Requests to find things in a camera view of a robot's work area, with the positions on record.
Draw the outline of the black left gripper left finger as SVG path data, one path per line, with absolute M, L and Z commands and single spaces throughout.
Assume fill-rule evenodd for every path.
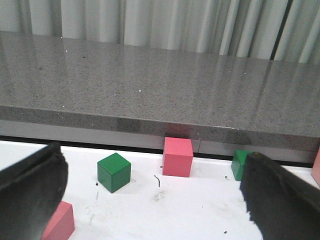
M 60 204 L 68 164 L 51 143 L 0 172 L 0 238 L 39 240 Z

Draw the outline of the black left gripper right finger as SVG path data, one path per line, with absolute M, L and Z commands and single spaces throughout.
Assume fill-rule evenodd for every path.
M 318 240 L 320 191 L 271 158 L 247 155 L 240 190 L 265 240 Z

